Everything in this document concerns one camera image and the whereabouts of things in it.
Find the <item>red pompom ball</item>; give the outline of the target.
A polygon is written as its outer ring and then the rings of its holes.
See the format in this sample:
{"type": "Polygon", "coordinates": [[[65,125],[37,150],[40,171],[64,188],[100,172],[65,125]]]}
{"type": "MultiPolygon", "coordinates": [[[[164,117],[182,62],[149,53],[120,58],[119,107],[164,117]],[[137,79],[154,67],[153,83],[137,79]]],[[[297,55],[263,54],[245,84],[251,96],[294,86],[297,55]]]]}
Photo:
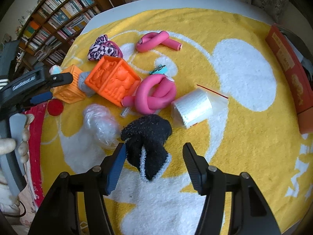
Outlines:
{"type": "Polygon", "coordinates": [[[64,105],[62,101],[58,99],[51,99],[47,104],[48,114],[51,116],[59,116],[64,110],[64,105]]]}

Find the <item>orange embossed soft cube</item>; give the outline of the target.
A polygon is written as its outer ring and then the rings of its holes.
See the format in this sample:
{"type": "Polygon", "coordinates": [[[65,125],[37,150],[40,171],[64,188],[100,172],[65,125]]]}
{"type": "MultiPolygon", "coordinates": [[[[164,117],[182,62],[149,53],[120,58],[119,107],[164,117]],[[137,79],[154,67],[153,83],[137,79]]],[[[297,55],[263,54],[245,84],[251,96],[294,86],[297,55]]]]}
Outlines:
{"type": "Polygon", "coordinates": [[[62,73],[71,73],[73,81],[68,85],[54,88],[53,97],[69,104],[84,100],[86,94],[78,88],[78,77],[82,72],[76,65],[71,65],[63,70],[62,73]]]}

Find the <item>clear plastic bag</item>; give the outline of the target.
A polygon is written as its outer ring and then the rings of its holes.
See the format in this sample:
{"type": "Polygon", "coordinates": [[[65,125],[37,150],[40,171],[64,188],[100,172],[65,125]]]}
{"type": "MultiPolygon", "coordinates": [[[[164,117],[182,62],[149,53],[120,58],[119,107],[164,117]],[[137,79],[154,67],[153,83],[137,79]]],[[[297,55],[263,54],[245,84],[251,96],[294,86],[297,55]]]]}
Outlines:
{"type": "Polygon", "coordinates": [[[121,126],[107,107],[88,105],[83,111],[83,126],[102,148],[114,149],[118,145],[121,126]]]}

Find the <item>black fuzzy sock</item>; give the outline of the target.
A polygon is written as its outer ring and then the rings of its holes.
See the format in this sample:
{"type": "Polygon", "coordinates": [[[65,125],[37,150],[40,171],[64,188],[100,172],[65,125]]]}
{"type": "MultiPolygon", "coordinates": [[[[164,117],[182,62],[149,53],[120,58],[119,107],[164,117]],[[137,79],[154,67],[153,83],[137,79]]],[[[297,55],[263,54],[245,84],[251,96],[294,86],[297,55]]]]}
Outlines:
{"type": "Polygon", "coordinates": [[[132,121],[121,131],[127,161],[138,169],[144,181],[161,177],[169,166],[171,155],[165,149],[165,143],[171,134],[169,121],[156,114],[132,121]]]}

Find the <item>white tape roll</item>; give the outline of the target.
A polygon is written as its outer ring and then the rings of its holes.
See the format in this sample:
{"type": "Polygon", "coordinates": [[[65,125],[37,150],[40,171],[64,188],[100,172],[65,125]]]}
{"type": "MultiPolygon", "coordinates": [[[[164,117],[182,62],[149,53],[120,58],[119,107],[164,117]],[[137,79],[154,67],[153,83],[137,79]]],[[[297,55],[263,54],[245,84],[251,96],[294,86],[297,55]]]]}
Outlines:
{"type": "Polygon", "coordinates": [[[229,97],[216,89],[202,85],[171,103],[171,117],[175,126],[189,129],[224,109],[229,97]]]}

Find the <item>pink leopard fuzzy sock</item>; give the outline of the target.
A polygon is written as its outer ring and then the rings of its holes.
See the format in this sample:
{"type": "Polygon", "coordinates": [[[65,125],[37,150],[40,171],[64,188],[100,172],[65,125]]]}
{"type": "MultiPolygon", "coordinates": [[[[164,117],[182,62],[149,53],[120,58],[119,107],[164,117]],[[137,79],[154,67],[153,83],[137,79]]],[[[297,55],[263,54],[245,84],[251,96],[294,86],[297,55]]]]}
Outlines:
{"type": "Polygon", "coordinates": [[[106,34],[100,35],[90,46],[87,59],[89,61],[99,61],[103,56],[123,58],[123,53],[119,46],[109,40],[106,34]]]}

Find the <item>teal binder clip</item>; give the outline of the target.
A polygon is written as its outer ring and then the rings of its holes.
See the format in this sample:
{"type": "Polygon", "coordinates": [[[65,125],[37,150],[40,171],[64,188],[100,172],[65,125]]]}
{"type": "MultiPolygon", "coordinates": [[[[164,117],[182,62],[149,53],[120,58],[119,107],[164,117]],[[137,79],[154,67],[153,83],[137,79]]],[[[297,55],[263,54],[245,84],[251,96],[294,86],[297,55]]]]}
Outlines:
{"type": "Polygon", "coordinates": [[[150,75],[155,75],[155,74],[166,74],[168,71],[167,66],[166,65],[159,65],[157,66],[154,70],[150,71],[149,74],[150,75]]]}

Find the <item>pink foam curler knot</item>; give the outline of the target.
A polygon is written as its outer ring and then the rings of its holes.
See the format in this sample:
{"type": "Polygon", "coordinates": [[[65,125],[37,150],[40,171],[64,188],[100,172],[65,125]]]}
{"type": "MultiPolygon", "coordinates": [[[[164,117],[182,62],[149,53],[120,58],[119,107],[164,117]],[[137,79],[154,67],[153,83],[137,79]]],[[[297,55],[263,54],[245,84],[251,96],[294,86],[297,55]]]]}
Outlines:
{"type": "Polygon", "coordinates": [[[145,34],[137,42],[135,47],[138,52],[148,52],[158,45],[163,45],[176,51],[180,51],[182,48],[182,44],[178,41],[171,39],[168,32],[166,31],[161,31],[159,33],[149,32],[145,34]]]}

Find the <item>pastel sock ball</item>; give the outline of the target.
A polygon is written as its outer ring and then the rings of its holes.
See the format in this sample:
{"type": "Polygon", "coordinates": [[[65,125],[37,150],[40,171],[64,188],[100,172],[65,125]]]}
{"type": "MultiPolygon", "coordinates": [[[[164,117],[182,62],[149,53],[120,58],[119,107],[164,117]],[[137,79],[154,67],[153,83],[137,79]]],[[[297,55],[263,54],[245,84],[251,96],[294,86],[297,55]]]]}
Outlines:
{"type": "Polygon", "coordinates": [[[49,69],[49,73],[50,75],[55,75],[55,74],[60,74],[62,73],[62,68],[58,65],[53,65],[50,69],[49,69]]]}

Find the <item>grey knotted sock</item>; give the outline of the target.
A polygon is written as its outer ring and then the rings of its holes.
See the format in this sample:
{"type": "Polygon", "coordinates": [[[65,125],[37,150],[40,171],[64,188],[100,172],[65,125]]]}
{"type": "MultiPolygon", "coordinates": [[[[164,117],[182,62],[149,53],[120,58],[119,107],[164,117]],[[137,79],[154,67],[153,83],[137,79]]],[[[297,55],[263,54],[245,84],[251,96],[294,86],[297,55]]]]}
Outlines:
{"type": "Polygon", "coordinates": [[[78,88],[86,94],[87,97],[91,97],[95,95],[95,91],[93,91],[90,87],[88,87],[85,83],[86,78],[90,75],[89,72],[82,72],[78,76],[78,88]]]}

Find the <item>red floral cloth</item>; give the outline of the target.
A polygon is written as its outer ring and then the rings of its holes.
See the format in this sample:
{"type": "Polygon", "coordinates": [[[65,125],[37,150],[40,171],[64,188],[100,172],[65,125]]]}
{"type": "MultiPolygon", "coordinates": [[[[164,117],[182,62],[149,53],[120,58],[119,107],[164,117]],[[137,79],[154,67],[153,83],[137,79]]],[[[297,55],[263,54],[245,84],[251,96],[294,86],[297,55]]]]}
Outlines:
{"type": "Polygon", "coordinates": [[[29,125],[30,139],[29,160],[27,162],[27,180],[31,191],[34,206],[36,210],[40,207],[44,199],[42,189],[41,165],[40,165],[40,146],[42,126],[47,109],[47,102],[32,107],[26,114],[33,114],[34,120],[29,125]]]}

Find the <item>wooden bookshelf with books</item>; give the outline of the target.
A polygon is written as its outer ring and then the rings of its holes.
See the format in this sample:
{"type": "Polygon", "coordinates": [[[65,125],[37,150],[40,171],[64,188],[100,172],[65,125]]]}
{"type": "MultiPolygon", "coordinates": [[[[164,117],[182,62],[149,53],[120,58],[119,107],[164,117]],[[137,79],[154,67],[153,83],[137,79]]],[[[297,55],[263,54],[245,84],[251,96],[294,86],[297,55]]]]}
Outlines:
{"type": "Polygon", "coordinates": [[[112,7],[110,0],[41,0],[17,37],[18,62],[60,65],[91,19],[112,7]]]}

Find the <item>orange storage box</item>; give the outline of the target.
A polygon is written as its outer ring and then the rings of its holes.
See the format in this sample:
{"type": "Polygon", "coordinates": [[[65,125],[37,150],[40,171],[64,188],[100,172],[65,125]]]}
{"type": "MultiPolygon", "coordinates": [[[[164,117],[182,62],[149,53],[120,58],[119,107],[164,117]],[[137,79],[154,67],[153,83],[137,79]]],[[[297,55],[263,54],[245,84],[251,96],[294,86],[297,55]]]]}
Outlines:
{"type": "Polygon", "coordinates": [[[278,24],[265,40],[289,84],[301,134],[312,133],[312,53],[300,37],[278,24]]]}

